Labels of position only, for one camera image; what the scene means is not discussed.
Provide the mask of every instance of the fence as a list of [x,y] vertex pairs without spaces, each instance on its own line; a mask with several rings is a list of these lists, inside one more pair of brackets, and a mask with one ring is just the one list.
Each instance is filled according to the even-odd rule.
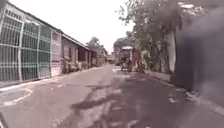
[[10,6],[1,18],[0,84],[50,77],[52,30]]

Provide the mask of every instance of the asphalt road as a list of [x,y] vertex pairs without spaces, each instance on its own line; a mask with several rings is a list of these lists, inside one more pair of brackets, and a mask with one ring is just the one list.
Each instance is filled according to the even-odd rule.
[[8,128],[223,128],[174,87],[110,65],[0,94]]

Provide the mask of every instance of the sky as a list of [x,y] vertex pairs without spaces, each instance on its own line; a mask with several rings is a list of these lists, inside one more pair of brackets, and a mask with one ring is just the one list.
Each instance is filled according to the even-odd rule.
[[10,0],[11,3],[48,22],[85,44],[93,36],[112,52],[113,43],[124,37],[125,26],[115,13],[125,0]]

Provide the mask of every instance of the alley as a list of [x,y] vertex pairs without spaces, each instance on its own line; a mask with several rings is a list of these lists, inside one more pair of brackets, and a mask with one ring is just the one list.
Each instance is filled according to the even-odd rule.
[[179,89],[111,65],[2,93],[0,106],[8,128],[209,128],[224,119]]

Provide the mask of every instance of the debris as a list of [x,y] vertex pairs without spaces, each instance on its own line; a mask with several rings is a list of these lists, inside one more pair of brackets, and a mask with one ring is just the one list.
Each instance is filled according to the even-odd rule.
[[175,100],[174,98],[169,98],[170,103],[176,103],[177,100]]

